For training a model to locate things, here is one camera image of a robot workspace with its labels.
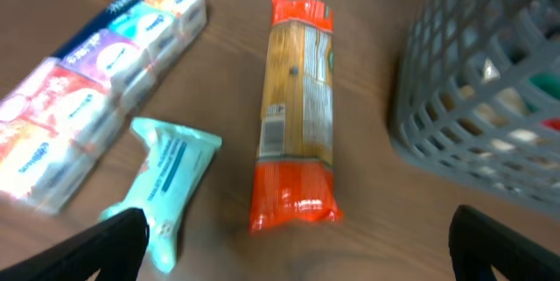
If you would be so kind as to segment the Kleenex tissue multipack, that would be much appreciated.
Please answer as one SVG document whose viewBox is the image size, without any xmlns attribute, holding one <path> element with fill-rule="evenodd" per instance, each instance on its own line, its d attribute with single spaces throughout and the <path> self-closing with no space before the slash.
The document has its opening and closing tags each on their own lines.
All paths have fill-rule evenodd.
<svg viewBox="0 0 560 281">
<path fill-rule="evenodd" d="M 57 214 L 207 21 L 206 0 L 113 0 L 1 101 L 1 195 Z"/>
</svg>

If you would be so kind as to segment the orange spaghetti packet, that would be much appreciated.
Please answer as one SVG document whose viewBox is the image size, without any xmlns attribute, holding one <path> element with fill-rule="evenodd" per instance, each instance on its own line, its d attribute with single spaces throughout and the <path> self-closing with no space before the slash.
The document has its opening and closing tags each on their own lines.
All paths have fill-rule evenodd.
<svg viewBox="0 0 560 281">
<path fill-rule="evenodd" d="M 250 229 L 337 221 L 333 193 L 333 11 L 271 0 Z"/>
</svg>

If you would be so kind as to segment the teal wet wipes packet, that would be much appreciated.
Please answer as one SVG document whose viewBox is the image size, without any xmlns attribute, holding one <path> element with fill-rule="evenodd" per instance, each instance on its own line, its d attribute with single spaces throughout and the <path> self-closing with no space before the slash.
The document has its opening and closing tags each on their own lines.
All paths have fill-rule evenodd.
<svg viewBox="0 0 560 281">
<path fill-rule="evenodd" d="M 221 137 L 183 125 L 136 117 L 131 132 L 143 141 L 147 157 L 126 197 L 101 212 L 101 221 L 123 210 L 141 208 L 150 229 L 147 250 L 164 274 L 177 262 L 177 239 L 187 202 L 195 192 Z"/>
</svg>

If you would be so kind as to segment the green Nescafe coffee bag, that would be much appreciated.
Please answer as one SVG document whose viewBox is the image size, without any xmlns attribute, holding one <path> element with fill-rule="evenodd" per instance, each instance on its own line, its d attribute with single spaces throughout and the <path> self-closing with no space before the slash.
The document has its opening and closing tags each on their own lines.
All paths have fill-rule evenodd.
<svg viewBox="0 0 560 281">
<path fill-rule="evenodd" d="M 522 95 L 530 113 L 559 104 L 559 76 L 541 73 L 522 82 Z"/>
</svg>

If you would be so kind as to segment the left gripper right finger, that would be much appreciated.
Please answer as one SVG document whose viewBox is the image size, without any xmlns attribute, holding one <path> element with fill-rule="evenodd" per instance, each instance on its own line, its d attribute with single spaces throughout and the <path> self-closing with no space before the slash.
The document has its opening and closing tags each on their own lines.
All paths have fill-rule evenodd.
<svg viewBox="0 0 560 281">
<path fill-rule="evenodd" d="M 558 280 L 559 256 L 511 228 L 460 205 L 449 227 L 448 245 L 457 281 Z"/>
</svg>

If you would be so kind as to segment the beige mushroom bag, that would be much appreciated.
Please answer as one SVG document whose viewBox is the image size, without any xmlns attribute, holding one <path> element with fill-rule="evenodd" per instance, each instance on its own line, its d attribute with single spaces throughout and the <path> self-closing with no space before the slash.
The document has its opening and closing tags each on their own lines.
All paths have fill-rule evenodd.
<svg viewBox="0 0 560 281">
<path fill-rule="evenodd" d="M 473 106 L 473 118 L 463 117 L 459 126 L 473 137 L 485 139 L 475 154 L 484 159 L 502 155 L 509 168 L 529 172 L 559 173 L 559 137 L 546 137 L 544 130 L 559 132 L 559 118 L 528 124 L 540 110 L 516 88 L 503 88 L 486 102 Z"/>
</svg>

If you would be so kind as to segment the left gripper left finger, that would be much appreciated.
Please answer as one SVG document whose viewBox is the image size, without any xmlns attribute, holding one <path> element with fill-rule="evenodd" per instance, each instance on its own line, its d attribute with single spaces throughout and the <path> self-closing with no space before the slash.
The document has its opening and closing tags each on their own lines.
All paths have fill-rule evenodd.
<svg viewBox="0 0 560 281">
<path fill-rule="evenodd" d="M 128 208 L 1 271 L 2 280 L 135 280 L 150 237 L 140 208 Z"/>
</svg>

